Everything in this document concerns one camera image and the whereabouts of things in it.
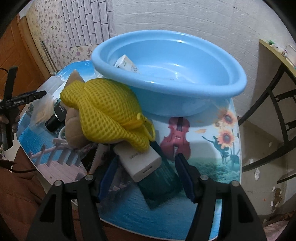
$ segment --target plastic bag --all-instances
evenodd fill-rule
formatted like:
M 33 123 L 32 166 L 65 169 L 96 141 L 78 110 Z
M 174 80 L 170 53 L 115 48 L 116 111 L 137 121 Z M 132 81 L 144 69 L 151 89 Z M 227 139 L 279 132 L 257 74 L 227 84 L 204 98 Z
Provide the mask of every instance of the plastic bag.
M 29 128 L 36 134 L 42 133 L 44 123 L 54 114 L 54 99 L 46 94 L 34 104 Z

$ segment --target sunflower print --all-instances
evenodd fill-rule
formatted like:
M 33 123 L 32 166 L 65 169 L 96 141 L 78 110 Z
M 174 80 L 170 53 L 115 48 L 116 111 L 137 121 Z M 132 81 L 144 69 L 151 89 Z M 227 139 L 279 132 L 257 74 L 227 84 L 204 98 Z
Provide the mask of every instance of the sunflower print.
M 234 135 L 230 130 L 222 129 L 219 132 L 217 140 L 218 144 L 221 145 L 221 149 L 224 149 L 225 147 L 231 148 L 234 142 Z
M 220 122 L 220 126 L 229 126 L 229 127 L 234 127 L 234 125 L 237 122 L 237 117 L 233 112 L 231 112 L 228 109 L 222 109 L 220 110 L 220 113 L 218 114 L 218 118 Z

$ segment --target floral wallpaper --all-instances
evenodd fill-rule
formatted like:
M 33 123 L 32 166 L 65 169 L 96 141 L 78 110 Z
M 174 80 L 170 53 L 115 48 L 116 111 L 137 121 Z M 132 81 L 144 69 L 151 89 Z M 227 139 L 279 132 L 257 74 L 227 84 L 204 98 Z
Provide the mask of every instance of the floral wallpaper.
M 82 60 L 89 60 L 97 45 L 69 47 L 62 31 L 62 23 L 58 11 L 60 0 L 35 0 L 26 17 L 35 45 L 50 72 L 53 71 L 42 48 L 39 38 L 44 40 L 50 56 L 58 70 L 66 65 Z

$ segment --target blue gripper pad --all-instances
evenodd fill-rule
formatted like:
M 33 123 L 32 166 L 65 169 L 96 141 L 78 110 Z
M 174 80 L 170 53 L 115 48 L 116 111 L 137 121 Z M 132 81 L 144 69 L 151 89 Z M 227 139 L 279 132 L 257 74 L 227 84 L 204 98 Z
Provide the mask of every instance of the blue gripper pad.
M 99 195 L 98 195 L 99 201 L 102 201 L 108 195 L 109 188 L 113 181 L 117 167 L 118 167 L 118 156 L 116 155 L 111 161 L 107 171 L 105 172 L 104 177 L 100 182 Z
M 194 195 L 194 185 L 193 181 L 188 173 L 188 169 L 186 168 L 189 166 L 188 162 L 184 158 L 182 154 L 178 154 L 175 157 L 175 167 L 178 172 L 179 178 L 182 182 L 184 191 L 186 193 L 187 198 L 189 198 L 192 202 L 195 200 Z

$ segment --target brick pattern wallpaper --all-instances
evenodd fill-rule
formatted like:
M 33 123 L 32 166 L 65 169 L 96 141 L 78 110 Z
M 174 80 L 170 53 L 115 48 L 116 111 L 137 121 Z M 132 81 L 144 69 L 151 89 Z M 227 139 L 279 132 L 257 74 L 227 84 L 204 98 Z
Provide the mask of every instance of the brick pattern wallpaper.
M 71 47 L 98 45 L 116 35 L 112 0 L 62 0 L 58 10 Z

